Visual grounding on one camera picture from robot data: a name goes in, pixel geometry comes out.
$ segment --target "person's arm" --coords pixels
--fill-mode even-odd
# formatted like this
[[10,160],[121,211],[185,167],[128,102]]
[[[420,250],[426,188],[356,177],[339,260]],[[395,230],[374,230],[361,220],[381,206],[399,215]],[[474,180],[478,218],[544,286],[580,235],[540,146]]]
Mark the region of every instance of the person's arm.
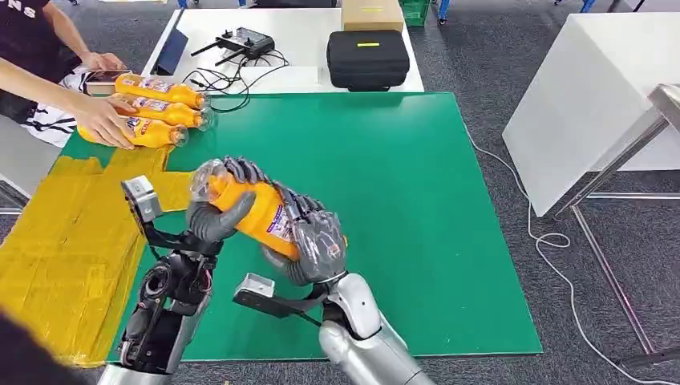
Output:
[[123,132],[130,136],[134,136],[134,132],[113,108],[135,110],[122,100],[98,99],[67,90],[2,58],[0,58],[0,89],[68,112],[75,117],[78,125],[86,129],[101,144],[134,148],[123,136]]
[[123,62],[111,53],[90,52],[71,19],[54,3],[48,2],[42,9],[48,22],[52,24],[59,39],[71,49],[83,63],[92,70],[122,70]]

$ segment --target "cardboard box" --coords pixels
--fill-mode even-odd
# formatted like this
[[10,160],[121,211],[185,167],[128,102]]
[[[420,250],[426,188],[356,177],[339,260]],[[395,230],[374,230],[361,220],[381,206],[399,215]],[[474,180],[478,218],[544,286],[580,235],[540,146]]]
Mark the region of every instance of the cardboard box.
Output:
[[398,0],[342,0],[342,30],[402,29]]

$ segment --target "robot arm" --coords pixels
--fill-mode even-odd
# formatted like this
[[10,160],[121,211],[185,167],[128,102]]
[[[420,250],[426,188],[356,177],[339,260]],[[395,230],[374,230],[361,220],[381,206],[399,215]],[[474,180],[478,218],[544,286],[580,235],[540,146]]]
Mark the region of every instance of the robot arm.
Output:
[[[274,281],[249,273],[233,300],[279,318],[298,314],[319,326],[324,353],[356,385],[434,385],[379,310],[366,280],[346,271],[346,240],[335,214],[277,182],[274,186],[292,219],[299,259],[292,262],[267,248],[263,253],[293,283],[312,283],[312,292],[298,301],[279,298]],[[304,315],[319,303],[322,322]]]
[[316,283],[310,296],[297,301],[277,297],[274,287],[274,281],[248,273],[233,300],[279,318],[304,314],[321,303],[319,343],[328,359],[339,365],[353,383],[434,385],[378,309],[361,275],[343,274],[333,281]]
[[328,300],[342,309],[344,317],[324,320],[319,343],[328,359],[339,365],[352,382],[434,385],[378,309],[361,275],[347,274],[340,279]]
[[[153,225],[163,212],[147,178],[127,180],[122,186],[156,264],[142,278],[136,308],[119,345],[119,362],[106,366],[99,385],[162,385],[176,371],[208,306],[222,239],[233,233],[254,196],[244,195],[224,213],[208,204],[192,203],[190,230],[170,234]],[[161,256],[156,247],[172,251]]]

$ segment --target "black cable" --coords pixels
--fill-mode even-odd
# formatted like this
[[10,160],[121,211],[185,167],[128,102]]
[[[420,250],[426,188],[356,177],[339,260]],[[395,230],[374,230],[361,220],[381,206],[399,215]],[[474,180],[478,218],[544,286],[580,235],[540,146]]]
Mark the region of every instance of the black cable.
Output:
[[641,7],[642,4],[644,4],[644,3],[645,3],[645,0],[640,0],[640,2],[635,6],[635,9],[633,10],[633,12],[638,12],[638,10],[640,9],[640,7]]
[[[222,72],[215,71],[215,70],[210,70],[210,69],[208,69],[208,68],[201,68],[201,67],[198,67],[196,70],[193,70],[193,71],[189,72],[189,73],[184,77],[184,80],[183,80],[182,82],[185,83],[185,82],[187,81],[187,79],[189,79],[192,75],[195,75],[195,74],[196,74],[196,75],[199,75],[199,76],[202,78],[202,80],[203,80],[204,83],[201,82],[201,81],[199,81],[199,80],[196,80],[196,79],[190,79],[190,81],[191,81],[192,83],[196,84],[197,86],[203,88],[203,91],[216,91],[216,92],[220,92],[220,93],[223,94],[223,95],[241,95],[241,94],[243,94],[243,93],[245,92],[245,96],[244,96],[243,100],[242,100],[236,107],[231,107],[231,108],[227,108],[227,109],[222,109],[222,108],[214,107],[212,104],[209,105],[210,109],[212,109],[213,111],[215,111],[215,112],[217,112],[217,113],[220,113],[220,114],[225,114],[225,113],[229,113],[229,112],[234,112],[234,111],[240,110],[240,109],[242,109],[243,107],[245,107],[246,105],[248,105],[248,103],[250,102],[250,88],[251,88],[255,83],[257,83],[260,79],[264,78],[265,76],[271,74],[272,72],[274,72],[274,71],[276,71],[276,70],[280,70],[280,69],[282,69],[283,67],[288,67],[288,66],[290,65],[290,62],[285,58],[285,56],[284,56],[280,51],[272,50],[272,52],[277,52],[280,56],[278,56],[278,55],[272,55],[272,54],[270,54],[270,53],[266,53],[266,54],[260,55],[259,57],[257,57],[257,59],[254,59],[254,60],[255,60],[255,65],[257,65],[257,61],[258,61],[258,60],[262,59],[262,60],[264,60],[267,64],[269,64],[269,66],[271,67],[270,61],[267,60],[266,58],[262,57],[262,56],[265,56],[265,55],[266,55],[266,56],[273,57],[273,58],[276,58],[276,59],[280,59],[280,60],[283,62],[283,64],[280,65],[279,67],[275,67],[275,68],[273,68],[272,70],[269,70],[269,71],[265,72],[264,74],[260,75],[260,76],[257,77],[254,81],[252,81],[250,84],[246,83],[245,80],[243,80],[243,77],[241,76],[241,68],[247,67],[248,63],[251,62],[251,61],[253,61],[252,59],[248,59],[248,58],[246,58],[245,56],[244,56],[244,57],[239,61],[239,63],[237,64],[238,67],[237,67],[237,69],[236,69],[236,72],[234,72],[234,75],[233,75],[233,76],[227,76],[227,75],[225,75],[225,74],[222,73]],[[216,79],[213,80],[213,81],[208,80],[208,78],[205,76],[204,72],[206,72],[206,73],[208,73],[208,74],[214,76]],[[241,90],[241,91],[239,91],[239,92],[236,93],[236,94],[230,94],[230,93],[228,93],[227,90],[228,90],[233,84],[235,84],[235,83],[237,83],[237,82],[239,82],[239,81],[241,81],[241,82],[243,83],[244,89]],[[226,85],[223,86],[223,87],[216,87],[216,84],[218,84],[219,82],[225,82]]]

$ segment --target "plastic bottle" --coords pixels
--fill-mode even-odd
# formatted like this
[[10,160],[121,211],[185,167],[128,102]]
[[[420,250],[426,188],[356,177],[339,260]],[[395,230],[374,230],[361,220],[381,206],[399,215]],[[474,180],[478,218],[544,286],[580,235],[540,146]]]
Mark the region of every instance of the plastic bottle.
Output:
[[213,114],[209,109],[196,111],[184,103],[164,102],[137,95],[113,94],[113,96],[137,110],[136,112],[129,112],[117,108],[116,111],[120,115],[158,119],[167,124],[181,124],[188,128],[198,128],[201,131],[207,130],[213,120]]
[[[135,146],[158,148],[166,144],[174,144],[177,147],[182,147],[187,143],[188,130],[180,124],[171,126],[161,120],[148,118],[127,117],[125,119],[127,126],[135,132],[135,136],[124,135]],[[77,129],[83,139],[96,143],[80,125],[77,126]]]
[[208,106],[208,96],[194,91],[186,84],[172,84],[162,79],[134,74],[122,74],[115,80],[115,91],[121,94],[144,96],[164,102],[184,103],[200,110]]
[[293,261],[298,259],[290,220],[274,187],[265,182],[238,183],[222,160],[214,159],[194,172],[190,190],[194,200],[208,201],[222,211],[232,207],[242,193],[254,191],[255,203],[236,229]]

